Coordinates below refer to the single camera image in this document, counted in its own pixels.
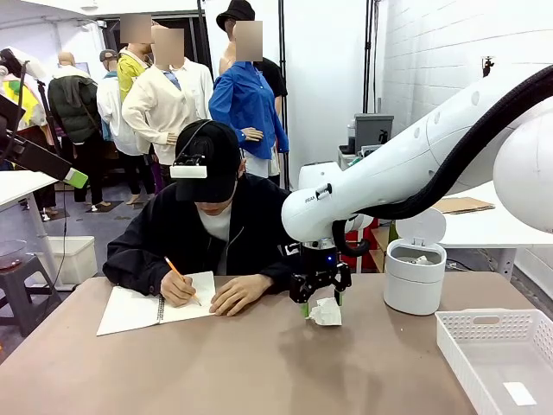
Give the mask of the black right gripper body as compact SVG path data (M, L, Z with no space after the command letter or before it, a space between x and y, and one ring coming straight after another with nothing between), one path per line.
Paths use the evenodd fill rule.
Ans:
M338 253L335 247L315 249L302 246L300 273L308 281L331 281L337 273Z

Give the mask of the person's left hand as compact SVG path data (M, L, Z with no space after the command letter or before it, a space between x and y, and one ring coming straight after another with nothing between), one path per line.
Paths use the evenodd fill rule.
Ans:
M245 306L256 302L272 285L262 274L238 276L215 291L210 312L216 316L235 316Z

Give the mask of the person's right hand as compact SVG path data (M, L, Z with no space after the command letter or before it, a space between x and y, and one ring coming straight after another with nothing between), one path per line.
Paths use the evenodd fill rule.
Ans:
M162 278L160 293L174 307L181 307L190 301L198 301L193 279L175 271L169 271Z

